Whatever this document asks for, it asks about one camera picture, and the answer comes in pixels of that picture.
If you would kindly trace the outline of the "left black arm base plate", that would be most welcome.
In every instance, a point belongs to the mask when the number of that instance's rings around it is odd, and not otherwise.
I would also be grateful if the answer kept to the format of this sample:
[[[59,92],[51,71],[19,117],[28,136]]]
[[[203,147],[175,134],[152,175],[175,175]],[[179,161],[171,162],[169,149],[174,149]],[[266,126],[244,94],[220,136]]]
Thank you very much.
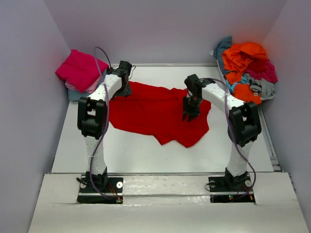
[[[79,204],[123,204],[123,177],[108,177],[105,188],[96,191],[86,177],[76,178],[79,183],[77,202]]]

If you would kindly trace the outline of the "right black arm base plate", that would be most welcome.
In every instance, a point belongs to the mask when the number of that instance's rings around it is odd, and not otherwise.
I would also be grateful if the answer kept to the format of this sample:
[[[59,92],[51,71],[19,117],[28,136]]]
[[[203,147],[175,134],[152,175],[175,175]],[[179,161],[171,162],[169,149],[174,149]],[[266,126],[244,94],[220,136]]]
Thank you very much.
[[[208,178],[205,189],[210,193],[211,203],[256,203],[254,192],[250,191],[252,185],[250,176],[237,185],[229,187],[222,176]]]

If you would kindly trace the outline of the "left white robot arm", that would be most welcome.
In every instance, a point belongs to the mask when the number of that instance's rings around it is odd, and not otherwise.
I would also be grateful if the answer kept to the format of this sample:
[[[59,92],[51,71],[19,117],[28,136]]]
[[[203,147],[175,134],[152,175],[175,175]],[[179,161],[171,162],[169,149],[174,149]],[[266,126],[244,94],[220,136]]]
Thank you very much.
[[[79,182],[99,193],[108,183],[103,139],[109,124],[109,101],[115,96],[132,94],[129,84],[132,67],[128,61],[120,61],[117,68],[109,67],[96,90],[78,100],[77,127],[85,140],[88,160],[85,179]]]

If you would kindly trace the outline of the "red t shirt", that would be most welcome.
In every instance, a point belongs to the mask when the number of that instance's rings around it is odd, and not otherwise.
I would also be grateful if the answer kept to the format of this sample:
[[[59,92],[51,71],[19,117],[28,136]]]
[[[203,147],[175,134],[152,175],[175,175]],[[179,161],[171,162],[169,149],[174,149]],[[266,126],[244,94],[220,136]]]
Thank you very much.
[[[167,89],[130,82],[132,94],[114,97],[109,102],[109,121],[123,131],[152,135],[161,145],[177,141],[186,148],[194,146],[209,130],[207,116],[211,103],[200,104],[200,115],[187,122],[183,116],[185,89]]]

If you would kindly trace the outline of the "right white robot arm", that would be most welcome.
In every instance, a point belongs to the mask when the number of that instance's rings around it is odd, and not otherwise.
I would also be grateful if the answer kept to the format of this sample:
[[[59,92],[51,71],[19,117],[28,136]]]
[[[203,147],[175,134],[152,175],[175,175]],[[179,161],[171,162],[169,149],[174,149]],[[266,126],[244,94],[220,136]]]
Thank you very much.
[[[258,106],[254,102],[245,102],[230,94],[229,89],[218,86],[220,81],[213,78],[199,78],[192,74],[184,83],[187,95],[183,98],[183,119],[192,121],[200,115],[200,104],[209,101],[226,117],[227,134],[232,142],[230,159],[223,176],[210,177],[208,190],[216,192],[249,193],[253,190],[256,179],[250,178],[247,171],[253,168],[249,153],[253,143],[261,133]]]

